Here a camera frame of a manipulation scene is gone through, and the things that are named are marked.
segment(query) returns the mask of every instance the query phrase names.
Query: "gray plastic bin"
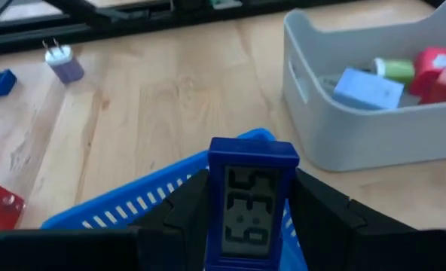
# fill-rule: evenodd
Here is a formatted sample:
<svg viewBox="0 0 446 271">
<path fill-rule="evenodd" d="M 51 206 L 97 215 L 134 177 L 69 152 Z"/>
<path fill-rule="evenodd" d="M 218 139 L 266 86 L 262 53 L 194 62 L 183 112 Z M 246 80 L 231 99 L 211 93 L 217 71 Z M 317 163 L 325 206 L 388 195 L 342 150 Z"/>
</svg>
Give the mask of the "gray plastic bin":
<svg viewBox="0 0 446 271">
<path fill-rule="evenodd" d="M 318 80 L 376 56 L 413 59 L 429 46 L 446 47 L 446 2 L 416 23 L 343 32 L 288 13 L 283 93 L 305 157 L 332 171 L 446 158 L 446 102 L 363 111 L 333 101 Z"/>
</svg>

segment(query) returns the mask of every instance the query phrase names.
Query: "wooden tabletop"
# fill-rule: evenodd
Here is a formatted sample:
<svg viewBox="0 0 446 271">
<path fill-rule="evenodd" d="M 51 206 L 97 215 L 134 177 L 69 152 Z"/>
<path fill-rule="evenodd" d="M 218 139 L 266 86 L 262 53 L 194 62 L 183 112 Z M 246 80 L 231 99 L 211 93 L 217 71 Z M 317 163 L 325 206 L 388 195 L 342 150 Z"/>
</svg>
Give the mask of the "wooden tabletop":
<svg viewBox="0 0 446 271">
<path fill-rule="evenodd" d="M 432 8 L 375 0 L 307 12 L 335 30 L 420 20 Z M 42 50 L 0 56 L 19 79 L 0 98 L 0 184 L 27 200 L 20 226 L 202 151 L 213 136 L 265 127 L 352 198 L 413 227 L 446 227 L 446 160 L 334 173 L 304 159 L 281 91 L 284 15 L 75 45 L 86 75 L 69 87 Z"/>
</svg>

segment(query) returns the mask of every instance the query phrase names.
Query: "digital clock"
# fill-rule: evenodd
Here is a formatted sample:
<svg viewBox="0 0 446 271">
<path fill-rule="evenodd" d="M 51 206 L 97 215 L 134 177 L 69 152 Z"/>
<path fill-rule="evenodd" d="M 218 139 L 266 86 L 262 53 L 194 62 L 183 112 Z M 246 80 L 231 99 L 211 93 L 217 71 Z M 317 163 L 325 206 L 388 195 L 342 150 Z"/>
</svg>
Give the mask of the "digital clock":
<svg viewBox="0 0 446 271">
<path fill-rule="evenodd" d="M 299 162 L 292 144 L 214 138 L 208 161 L 206 270 L 278 270 L 283 208 Z"/>
</svg>

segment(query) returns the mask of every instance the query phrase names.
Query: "clock display digits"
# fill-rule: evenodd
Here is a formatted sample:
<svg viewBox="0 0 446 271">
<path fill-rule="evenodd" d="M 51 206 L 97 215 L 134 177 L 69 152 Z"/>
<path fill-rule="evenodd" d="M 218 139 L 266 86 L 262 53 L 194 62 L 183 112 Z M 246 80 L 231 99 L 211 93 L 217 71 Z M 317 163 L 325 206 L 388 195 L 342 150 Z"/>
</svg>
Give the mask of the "clock display digits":
<svg viewBox="0 0 446 271">
<path fill-rule="evenodd" d="M 275 169 L 225 169 L 223 254 L 265 257 L 269 253 L 277 175 Z"/>
</svg>

